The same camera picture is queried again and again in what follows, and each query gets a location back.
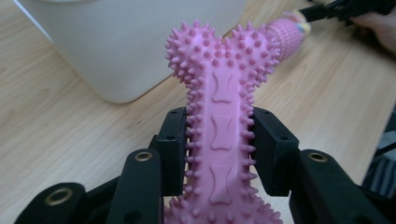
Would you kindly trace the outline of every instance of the finger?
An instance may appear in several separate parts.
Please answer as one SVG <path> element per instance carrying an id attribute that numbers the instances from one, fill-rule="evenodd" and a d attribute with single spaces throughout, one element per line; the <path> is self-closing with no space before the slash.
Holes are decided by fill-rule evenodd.
<path id="1" fill-rule="evenodd" d="M 369 12 L 359 17 L 350 18 L 351 21 L 359 26 L 375 29 L 381 26 L 384 21 L 384 15 L 376 12 Z"/>
<path id="2" fill-rule="evenodd" d="M 371 34 L 373 31 L 367 27 L 357 26 L 355 32 L 357 35 L 366 36 L 366 35 Z"/>

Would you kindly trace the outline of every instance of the wooden table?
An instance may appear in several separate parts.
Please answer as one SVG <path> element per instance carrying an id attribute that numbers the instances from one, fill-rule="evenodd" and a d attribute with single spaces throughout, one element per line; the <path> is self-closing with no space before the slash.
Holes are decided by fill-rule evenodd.
<path id="1" fill-rule="evenodd" d="M 249 0 L 255 26 L 303 0 Z M 396 99 L 396 61 L 337 20 L 316 21 L 301 50 L 255 92 L 300 139 L 333 155 L 360 183 Z M 11 0 L 0 1 L 0 223 L 11 223 L 41 190 L 78 182 L 93 189 L 120 175 L 147 147 L 167 111 L 183 106 L 175 78 L 124 105 L 100 99 Z M 264 195 L 292 223 L 288 199 Z"/>

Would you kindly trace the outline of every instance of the white plastic bin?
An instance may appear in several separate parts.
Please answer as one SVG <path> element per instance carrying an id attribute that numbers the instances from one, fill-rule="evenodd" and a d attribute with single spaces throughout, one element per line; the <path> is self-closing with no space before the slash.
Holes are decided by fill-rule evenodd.
<path id="1" fill-rule="evenodd" d="M 104 99 L 130 102 L 171 74 L 166 37 L 182 21 L 232 29 L 246 0 L 14 0 Z"/>

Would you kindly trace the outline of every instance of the pink dog toy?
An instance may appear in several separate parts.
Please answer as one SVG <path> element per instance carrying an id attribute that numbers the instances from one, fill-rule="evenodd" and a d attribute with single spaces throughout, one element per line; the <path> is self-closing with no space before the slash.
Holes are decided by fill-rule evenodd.
<path id="1" fill-rule="evenodd" d="M 304 28 L 279 19 L 259 29 L 238 25 L 224 42 L 214 33 L 196 21 L 192 27 L 182 23 L 167 39 L 169 66 L 190 89 L 190 142 L 185 193 L 170 201 L 165 223 L 282 223 L 250 186 L 257 176 L 249 172 L 255 164 L 249 117 L 255 88 L 299 48 Z"/>

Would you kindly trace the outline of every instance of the screw hole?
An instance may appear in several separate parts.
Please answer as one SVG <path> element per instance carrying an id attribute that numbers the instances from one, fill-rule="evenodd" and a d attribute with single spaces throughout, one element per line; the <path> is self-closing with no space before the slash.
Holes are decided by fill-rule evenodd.
<path id="1" fill-rule="evenodd" d="M 152 154 L 149 152 L 140 152 L 134 156 L 134 159 L 137 161 L 148 161 L 152 158 Z"/>
<path id="2" fill-rule="evenodd" d="M 132 211 L 127 213 L 124 217 L 125 224 L 135 224 L 142 218 L 142 214 L 139 211 Z"/>
<path id="3" fill-rule="evenodd" d="M 70 188 L 60 188 L 53 191 L 45 200 L 45 203 L 50 206 L 55 206 L 69 200 L 73 195 L 73 190 Z"/>
<path id="4" fill-rule="evenodd" d="M 325 162 L 327 161 L 327 158 L 319 153 L 316 152 L 311 152 L 308 154 L 309 159 L 313 161 L 318 161 L 318 162 Z"/>

